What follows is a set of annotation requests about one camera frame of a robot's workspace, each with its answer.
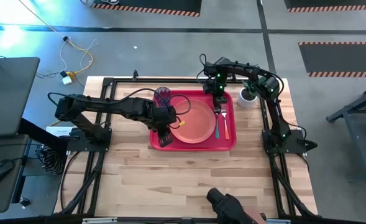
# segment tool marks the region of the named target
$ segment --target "gray floor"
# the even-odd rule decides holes
[[[64,5],[61,1],[32,0],[30,6],[54,26],[261,28],[255,0],[203,0],[200,18],[89,9],[79,0],[62,1]],[[3,12],[0,24],[42,25],[17,0],[9,2],[2,8],[0,3]],[[282,0],[263,0],[263,5],[269,29],[366,30],[366,11],[293,14],[287,12]],[[62,9],[66,6],[73,13],[64,14]],[[93,66],[79,76],[83,83],[88,75],[132,75],[133,70],[150,76],[193,76],[201,70],[200,53],[207,54],[211,62],[225,56],[268,68],[262,34],[64,32],[64,35],[81,47],[89,46],[93,39],[99,40],[91,51]],[[347,175],[360,168],[347,128],[342,121],[329,124],[325,120],[366,90],[366,78],[307,77],[299,41],[366,41],[366,35],[270,35],[275,66],[278,74],[289,80],[298,122],[308,130],[308,138],[319,144],[308,156],[319,214],[366,222],[366,183],[346,181]],[[52,32],[24,32],[15,26],[0,31],[0,55],[40,57],[42,73],[63,68],[61,46],[61,38]],[[71,69],[79,67],[80,52],[67,46],[63,56]],[[55,108],[46,97],[49,91],[82,93],[83,88],[77,83],[64,86],[55,78],[36,78],[24,117],[42,128],[55,121]],[[23,196],[31,199],[32,206],[22,210],[13,205],[0,218],[51,214],[60,178],[42,175],[40,164],[34,161],[25,172],[41,175],[29,177],[24,187]]]

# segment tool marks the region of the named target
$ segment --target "wooden tabletop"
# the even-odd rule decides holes
[[[99,97],[103,77],[88,77],[85,95]],[[284,118],[296,124],[287,80],[280,95]],[[120,83],[116,99],[139,88],[166,86],[171,90],[200,90],[199,84]],[[251,109],[237,105],[242,85],[226,87],[234,99],[237,144],[224,152],[165,152],[152,149],[144,124],[112,115],[112,140],[104,160],[96,216],[114,217],[206,217],[216,214],[206,200],[212,187],[236,196],[244,207],[259,207],[268,218],[277,217],[270,164],[262,147],[260,103]],[[135,96],[151,99],[143,91]],[[85,113],[94,122],[96,113]],[[67,204],[82,185],[88,153],[82,152],[65,177]],[[317,213],[306,164],[294,154],[286,155],[291,186],[313,213]],[[90,195],[86,201],[88,208]],[[288,212],[285,191],[284,208]],[[58,200],[55,212],[60,210]]]

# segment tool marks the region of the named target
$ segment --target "pink plate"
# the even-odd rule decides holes
[[[188,109],[188,102],[182,101],[175,106],[176,112],[181,113]],[[207,140],[214,132],[216,119],[212,109],[198,100],[191,100],[191,110],[187,114],[178,115],[184,125],[178,129],[172,129],[173,135],[186,143],[196,144]],[[171,124],[177,127],[178,122]]]

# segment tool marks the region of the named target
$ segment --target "potted plant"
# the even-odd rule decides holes
[[[244,80],[242,83],[244,84],[244,88],[240,90],[237,102],[241,107],[250,108],[257,99],[256,91],[251,81]]]

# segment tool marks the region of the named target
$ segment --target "black floor mat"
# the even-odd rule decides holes
[[[120,0],[118,5],[110,5],[101,0],[94,0],[91,7],[96,9],[198,17],[201,13],[201,5],[202,0]]]
[[[366,42],[300,42],[310,77],[366,77]]]
[[[285,0],[289,12],[366,10],[366,0]]]

